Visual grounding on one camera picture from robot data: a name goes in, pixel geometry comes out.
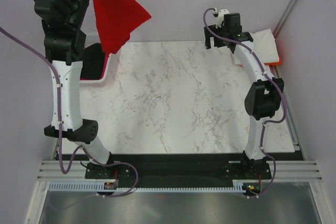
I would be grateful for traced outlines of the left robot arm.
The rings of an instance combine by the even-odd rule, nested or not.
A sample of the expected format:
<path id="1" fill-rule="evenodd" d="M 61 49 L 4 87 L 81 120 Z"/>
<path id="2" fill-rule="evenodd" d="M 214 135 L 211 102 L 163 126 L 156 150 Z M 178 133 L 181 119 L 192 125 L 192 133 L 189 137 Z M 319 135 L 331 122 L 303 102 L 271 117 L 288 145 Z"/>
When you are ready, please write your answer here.
<path id="1" fill-rule="evenodd" d="M 45 59 L 52 77 L 54 114 L 44 129 L 48 137 L 75 143 L 89 157 L 89 171 L 103 178 L 115 173 L 112 154 L 98 137 L 98 122 L 83 119 L 80 111 L 80 75 L 86 34 L 81 30 L 90 0 L 34 0 L 45 34 Z"/>

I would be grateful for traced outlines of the red t-shirt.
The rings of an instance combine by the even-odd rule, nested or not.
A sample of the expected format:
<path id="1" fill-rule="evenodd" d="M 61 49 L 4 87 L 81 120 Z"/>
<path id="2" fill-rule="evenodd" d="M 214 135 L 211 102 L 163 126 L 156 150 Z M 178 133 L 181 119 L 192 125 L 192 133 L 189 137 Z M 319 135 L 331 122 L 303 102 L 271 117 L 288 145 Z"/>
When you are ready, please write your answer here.
<path id="1" fill-rule="evenodd" d="M 136 0 L 93 0 L 102 51 L 116 54 L 131 33 L 152 18 Z"/>

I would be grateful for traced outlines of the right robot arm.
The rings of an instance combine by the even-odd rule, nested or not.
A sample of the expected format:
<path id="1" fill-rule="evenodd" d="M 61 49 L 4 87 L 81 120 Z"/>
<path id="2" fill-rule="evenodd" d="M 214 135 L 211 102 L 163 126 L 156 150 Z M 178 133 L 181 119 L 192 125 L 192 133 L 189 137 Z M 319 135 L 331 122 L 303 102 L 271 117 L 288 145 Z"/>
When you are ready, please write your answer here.
<path id="1" fill-rule="evenodd" d="M 242 30 L 239 13 L 215 8 L 209 11 L 216 17 L 217 23 L 204 25 L 205 47 L 229 48 L 251 83 L 244 101 L 250 122 L 248 142 L 238 163 L 225 163 L 225 175 L 231 179 L 270 179 L 265 150 L 267 127 L 284 121 L 284 118 L 278 121 L 273 118 L 280 107 L 286 105 L 284 81 L 275 78 L 258 57 L 253 37 Z"/>

